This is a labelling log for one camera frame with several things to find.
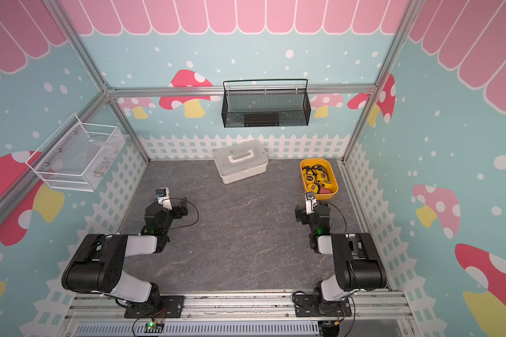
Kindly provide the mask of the yellow plastic storage bin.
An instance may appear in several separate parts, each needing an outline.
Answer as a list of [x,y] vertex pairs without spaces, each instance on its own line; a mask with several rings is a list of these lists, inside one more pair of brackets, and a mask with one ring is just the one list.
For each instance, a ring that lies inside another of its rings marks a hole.
[[305,192],[313,192],[317,200],[329,200],[338,193],[339,185],[329,161],[322,158],[302,160],[300,171]]

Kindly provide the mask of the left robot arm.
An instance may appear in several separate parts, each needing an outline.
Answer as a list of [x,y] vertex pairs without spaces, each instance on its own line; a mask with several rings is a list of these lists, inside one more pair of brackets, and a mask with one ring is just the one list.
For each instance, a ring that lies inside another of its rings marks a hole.
[[169,208],[158,197],[145,210],[139,234],[88,234],[64,269],[62,287],[76,293],[99,293],[129,305],[158,306],[158,286],[124,271],[126,258],[161,253],[170,242],[173,220],[188,216],[185,197]]

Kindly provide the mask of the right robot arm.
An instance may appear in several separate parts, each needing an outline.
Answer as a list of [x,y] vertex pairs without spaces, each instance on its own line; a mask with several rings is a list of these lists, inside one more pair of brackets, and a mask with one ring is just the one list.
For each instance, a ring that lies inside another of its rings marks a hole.
[[309,226],[310,248],[333,257],[334,274],[316,286],[316,302],[336,302],[359,291],[385,288],[387,273],[371,234],[331,233],[330,211],[327,203],[307,202],[295,208],[296,220]]

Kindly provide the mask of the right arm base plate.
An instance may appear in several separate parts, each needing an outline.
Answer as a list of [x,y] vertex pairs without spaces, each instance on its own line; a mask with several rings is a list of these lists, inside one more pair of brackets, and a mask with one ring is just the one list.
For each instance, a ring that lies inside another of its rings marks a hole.
[[351,317],[349,300],[325,301],[312,294],[297,293],[292,296],[297,317]]

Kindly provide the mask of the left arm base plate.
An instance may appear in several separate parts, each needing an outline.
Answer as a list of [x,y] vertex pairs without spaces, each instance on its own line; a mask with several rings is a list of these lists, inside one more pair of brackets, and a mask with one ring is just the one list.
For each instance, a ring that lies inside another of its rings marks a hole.
[[145,303],[128,303],[125,318],[180,318],[184,309],[184,300],[184,296],[160,296],[158,299],[149,299]]

